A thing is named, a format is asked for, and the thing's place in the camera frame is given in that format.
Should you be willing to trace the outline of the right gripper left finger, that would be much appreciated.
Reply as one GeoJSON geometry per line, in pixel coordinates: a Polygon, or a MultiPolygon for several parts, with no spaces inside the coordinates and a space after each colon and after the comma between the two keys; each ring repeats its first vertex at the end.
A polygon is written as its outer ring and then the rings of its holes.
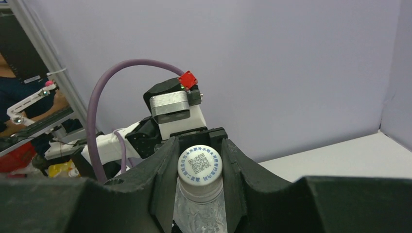
{"type": "Polygon", "coordinates": [[[101,184],[89,178],[13,178],[0,182],[3,233],[169,233],[179,140],[101,184]]]}

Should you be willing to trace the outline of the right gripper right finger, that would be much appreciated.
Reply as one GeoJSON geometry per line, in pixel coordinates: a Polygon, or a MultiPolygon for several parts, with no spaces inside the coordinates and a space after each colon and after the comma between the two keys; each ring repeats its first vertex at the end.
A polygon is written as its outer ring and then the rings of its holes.
{"type": "Polygon", "coordinates": [[[230,233],[409,233],[410,179],[305,176],[289,182],[222,141],[230,233]]]}

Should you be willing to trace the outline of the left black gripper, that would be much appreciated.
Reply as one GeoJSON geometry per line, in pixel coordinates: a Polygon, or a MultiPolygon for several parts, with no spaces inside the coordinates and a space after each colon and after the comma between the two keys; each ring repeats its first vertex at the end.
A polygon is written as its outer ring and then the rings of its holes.
{"type": "Polygon", "coordinates": [[[206,145],[220,153],[222,150],[222,140],[227,139],[228,135],[223,127],[215,129],[200,127],[173,133],[171,134],[171,137],[176,137],[178,139],[180,153],[195,145],[206,145]]]}

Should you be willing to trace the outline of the clear bottle white cap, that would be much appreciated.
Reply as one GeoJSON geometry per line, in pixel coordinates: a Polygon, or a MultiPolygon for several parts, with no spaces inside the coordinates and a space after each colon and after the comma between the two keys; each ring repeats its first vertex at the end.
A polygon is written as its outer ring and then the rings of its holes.
{"type": "Polygon", "coordinates": [[[227,221],[223,189],[211,201],[197,203],[188,199],[180,183],[176,186],[174,227],[183,233],[226,233],[227,221]]]}

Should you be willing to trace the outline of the white blue QR cap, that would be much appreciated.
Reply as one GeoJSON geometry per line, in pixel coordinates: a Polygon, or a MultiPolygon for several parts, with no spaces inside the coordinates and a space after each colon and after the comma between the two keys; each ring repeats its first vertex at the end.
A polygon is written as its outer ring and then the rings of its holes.
{"type": "Polygon", "coordinates": [[[177,171],[183,191],[194,197],[215,195],[223,187],[223,161],[210,146],[195,145],[184,150],[177,171]]]}

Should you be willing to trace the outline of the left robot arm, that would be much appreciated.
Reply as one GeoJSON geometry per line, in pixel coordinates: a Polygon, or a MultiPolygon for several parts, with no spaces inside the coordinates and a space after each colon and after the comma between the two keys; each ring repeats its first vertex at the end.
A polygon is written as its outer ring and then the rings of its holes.
{"type": "Polygon", "coordinates": [[[209,129],[200,108],[202,94],[196,84],[191,89],[181,84],[181,78],[171,78],[155,84],[143,95],[150,116],[126,128],[98,135],[96,144],[101,163],[126,158],[146,159],[170,137],[177,137],[180,150],[207,145],[221,151],[222,140],[228,135],[224,128],[209,129]]]}

